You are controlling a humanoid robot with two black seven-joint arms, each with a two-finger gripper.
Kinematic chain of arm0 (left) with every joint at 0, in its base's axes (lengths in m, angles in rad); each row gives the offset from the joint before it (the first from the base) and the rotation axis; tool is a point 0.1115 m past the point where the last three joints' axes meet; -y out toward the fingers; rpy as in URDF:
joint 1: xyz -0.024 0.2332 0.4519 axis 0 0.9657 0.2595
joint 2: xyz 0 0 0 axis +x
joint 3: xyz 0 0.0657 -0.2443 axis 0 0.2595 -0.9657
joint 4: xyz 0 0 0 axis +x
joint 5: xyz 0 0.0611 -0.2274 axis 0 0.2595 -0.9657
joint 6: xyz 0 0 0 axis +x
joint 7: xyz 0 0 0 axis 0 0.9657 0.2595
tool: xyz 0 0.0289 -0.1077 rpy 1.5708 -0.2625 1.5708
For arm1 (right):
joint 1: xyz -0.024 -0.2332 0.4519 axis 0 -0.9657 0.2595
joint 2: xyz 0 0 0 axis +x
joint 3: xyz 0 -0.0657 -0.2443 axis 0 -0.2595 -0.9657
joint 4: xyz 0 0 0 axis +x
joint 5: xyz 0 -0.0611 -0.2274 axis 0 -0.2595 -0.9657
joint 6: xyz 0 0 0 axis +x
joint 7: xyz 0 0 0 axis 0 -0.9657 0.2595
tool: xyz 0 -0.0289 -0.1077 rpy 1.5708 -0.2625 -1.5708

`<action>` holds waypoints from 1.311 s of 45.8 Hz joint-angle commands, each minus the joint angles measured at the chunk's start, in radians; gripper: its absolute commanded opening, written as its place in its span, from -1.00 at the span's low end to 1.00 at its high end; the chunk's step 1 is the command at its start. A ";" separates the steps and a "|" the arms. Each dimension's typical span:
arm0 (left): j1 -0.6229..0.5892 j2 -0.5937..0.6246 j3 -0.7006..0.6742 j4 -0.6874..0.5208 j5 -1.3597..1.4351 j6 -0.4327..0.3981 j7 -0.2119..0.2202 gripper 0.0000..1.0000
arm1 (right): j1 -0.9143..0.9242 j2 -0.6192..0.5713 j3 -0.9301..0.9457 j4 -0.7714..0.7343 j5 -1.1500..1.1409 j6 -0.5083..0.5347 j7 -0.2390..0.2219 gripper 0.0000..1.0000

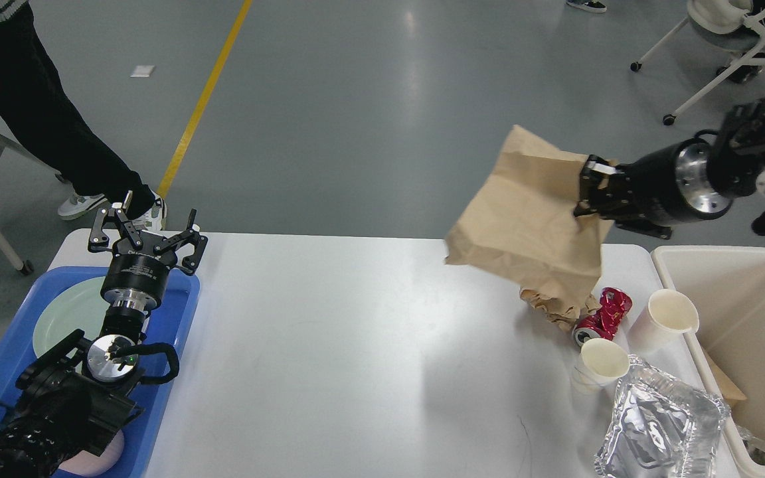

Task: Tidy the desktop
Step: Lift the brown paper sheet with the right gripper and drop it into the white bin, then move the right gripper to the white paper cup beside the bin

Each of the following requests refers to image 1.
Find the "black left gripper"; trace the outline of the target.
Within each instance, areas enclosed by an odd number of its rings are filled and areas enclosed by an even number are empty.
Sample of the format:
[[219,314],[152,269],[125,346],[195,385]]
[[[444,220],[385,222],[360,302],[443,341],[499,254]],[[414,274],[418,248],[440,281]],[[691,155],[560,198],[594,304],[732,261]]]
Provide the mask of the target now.
[[[193,276],[201,265],[209,239],[195,224],[197,209],[189,211],[185,229],[160,239],[154,248],[145,247],[145,237],[127,213],[133,191],[122,202],[113,202],[97,212],[88,237],[89,253],[112,253],[100,296],[114,307],[153,311],[162,303],[172,269]],[[107,226],[118,231],[110,242]]]

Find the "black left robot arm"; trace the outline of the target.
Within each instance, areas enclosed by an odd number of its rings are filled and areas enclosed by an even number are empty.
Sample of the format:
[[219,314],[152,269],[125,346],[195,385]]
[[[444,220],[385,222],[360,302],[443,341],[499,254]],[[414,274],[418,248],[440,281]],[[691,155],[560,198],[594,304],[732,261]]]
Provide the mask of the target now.
[[145,410],[131,393],[179,375],[174,345],[145,342],[148,321],[162,305],[171,272],[193,276],[209,239],[195,223],[195,209],[172,236],[140,229],[127,211],[127,202],[102,209],[89,236],[89,252],[112,255],[100,288],[108,309],[97,337],[73,330],[15,381],[21,396],[15,417],[0,430],[0,477],[49,477],[82,451],[103,454]]

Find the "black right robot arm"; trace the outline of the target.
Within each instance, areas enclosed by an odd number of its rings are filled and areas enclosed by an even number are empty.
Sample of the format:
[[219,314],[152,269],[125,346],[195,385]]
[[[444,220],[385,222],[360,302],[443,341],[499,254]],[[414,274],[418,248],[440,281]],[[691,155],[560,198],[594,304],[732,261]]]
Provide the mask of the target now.
[[[765,196],[765,97],[737,105],[717,129],[634,161],[610,165],[597,155],[579,174],[574,215],[597,215],[620,229],[670,239],[680,224],[717,220],[736,199]],[[765,211],[752,222],[765,236]]]

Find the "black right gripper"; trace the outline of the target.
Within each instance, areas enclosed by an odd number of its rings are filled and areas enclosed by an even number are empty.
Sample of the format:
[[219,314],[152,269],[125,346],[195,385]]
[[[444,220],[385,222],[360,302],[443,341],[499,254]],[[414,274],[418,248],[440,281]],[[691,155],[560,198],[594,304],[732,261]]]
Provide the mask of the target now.
[[661,240],[683,224],[717,220],[734,200],[719,193],[707,175],[713,148],[688,139],[620,165],[589,155],[580,170],[582,193],[612,193],[613,199],[580,199],[575,218],[598,216],[620,229]]

